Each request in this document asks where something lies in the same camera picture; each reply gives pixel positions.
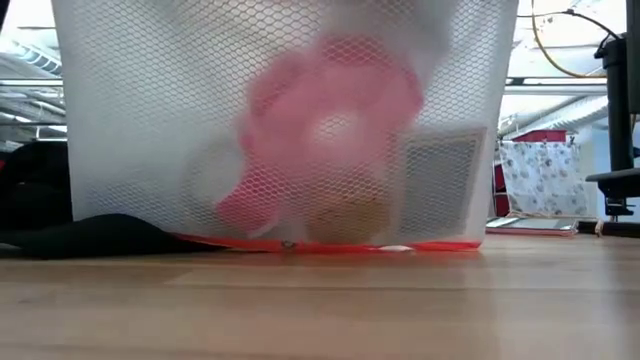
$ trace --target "floral fabric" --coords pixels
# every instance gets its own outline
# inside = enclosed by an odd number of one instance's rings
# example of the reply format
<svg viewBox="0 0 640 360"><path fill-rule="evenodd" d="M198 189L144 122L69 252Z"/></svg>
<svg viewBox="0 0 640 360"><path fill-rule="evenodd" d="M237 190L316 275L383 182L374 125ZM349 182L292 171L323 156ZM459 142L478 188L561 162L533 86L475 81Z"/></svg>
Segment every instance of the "floral fabric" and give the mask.
<svg viewBox="0 0 640 360"><path fill-rule="evenodd" d="M505 142L500 145L509 207L546 216L585 216L587 200L576 144Z"/></svg>

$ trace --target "pink fabric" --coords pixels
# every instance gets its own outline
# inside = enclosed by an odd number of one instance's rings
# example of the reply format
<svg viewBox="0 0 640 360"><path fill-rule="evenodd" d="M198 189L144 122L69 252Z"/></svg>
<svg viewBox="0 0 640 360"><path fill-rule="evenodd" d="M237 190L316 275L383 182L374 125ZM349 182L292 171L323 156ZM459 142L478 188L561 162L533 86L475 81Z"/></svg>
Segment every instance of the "pink fabric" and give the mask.
<svg viewBox="0 0 640 360"><path fill-rule="evenodd" d="M423 97L407 63L359 36L281 55L252 83L248 102L238 121L247 172L216 211L252 233L281 216L291 184L387 162ZM318 129L336 116L348 124L323 139Z"/></svg>

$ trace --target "black fabric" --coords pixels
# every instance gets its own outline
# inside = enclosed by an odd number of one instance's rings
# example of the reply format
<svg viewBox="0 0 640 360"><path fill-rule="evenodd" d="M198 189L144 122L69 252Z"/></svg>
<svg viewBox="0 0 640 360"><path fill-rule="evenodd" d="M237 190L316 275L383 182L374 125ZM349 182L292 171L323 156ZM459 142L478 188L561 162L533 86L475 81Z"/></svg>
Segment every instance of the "black fabric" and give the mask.
<svg viewBox="0 0 640 360"><path fill-rule="evenodd" d="M5 233L1 242L40 259L217 251L183 241L128 215L102 215L39 231Z"/></svg>
<svg viewBox="0 0 640 360"><path fill-rule="evenodd" d="M0 232L72 221L66 143L35 142L11 153L0 170Z"/></svg>

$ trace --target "wooden floor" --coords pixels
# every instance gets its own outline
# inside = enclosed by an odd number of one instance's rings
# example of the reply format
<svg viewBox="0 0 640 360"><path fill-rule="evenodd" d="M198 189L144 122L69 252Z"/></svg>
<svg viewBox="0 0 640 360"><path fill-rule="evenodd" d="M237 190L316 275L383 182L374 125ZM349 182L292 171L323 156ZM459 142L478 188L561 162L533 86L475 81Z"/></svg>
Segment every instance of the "wooden floor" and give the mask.
<svg viewBox="0 0 640 360"><path fill-rule="evenodd" d="M640 358L640 240L0 259L0 359Z"/></svg>

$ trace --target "mesh laundry bag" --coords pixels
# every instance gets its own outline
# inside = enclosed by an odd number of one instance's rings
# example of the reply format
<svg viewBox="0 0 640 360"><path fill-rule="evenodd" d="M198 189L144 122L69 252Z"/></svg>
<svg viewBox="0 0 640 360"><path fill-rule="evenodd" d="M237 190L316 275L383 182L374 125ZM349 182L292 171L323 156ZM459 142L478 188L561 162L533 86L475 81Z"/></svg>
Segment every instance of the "mesh laundry bag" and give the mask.
<svg viewBox="0 0 640 360"><path fill-rule="evenodd" d="M516 0L54 0L74 216L300 251L482 241Z"/></svg>

